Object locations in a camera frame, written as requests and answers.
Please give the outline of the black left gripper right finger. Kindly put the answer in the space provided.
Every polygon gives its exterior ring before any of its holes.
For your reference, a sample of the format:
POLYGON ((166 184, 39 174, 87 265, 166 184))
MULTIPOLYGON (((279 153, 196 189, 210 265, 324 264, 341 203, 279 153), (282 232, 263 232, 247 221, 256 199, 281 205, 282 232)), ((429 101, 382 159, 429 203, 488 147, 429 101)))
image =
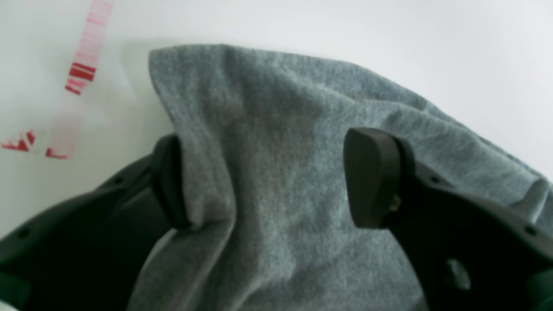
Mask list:
POLYGON ((551 235, 456 189, 387 132, 350 128, 343 165, 354 225, 393 235, 431 311, 552 309, 551 235))

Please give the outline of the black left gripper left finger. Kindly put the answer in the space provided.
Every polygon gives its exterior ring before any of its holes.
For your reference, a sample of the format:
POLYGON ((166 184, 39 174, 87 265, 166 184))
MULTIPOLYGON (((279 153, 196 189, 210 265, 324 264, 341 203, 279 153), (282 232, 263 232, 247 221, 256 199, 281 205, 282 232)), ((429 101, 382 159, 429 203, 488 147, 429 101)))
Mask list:
POLYGON ((1 240, 1 302, 18 311, 124 311, 146 260, 186 230, 176 134, 97 189, 58 203, 1 240))

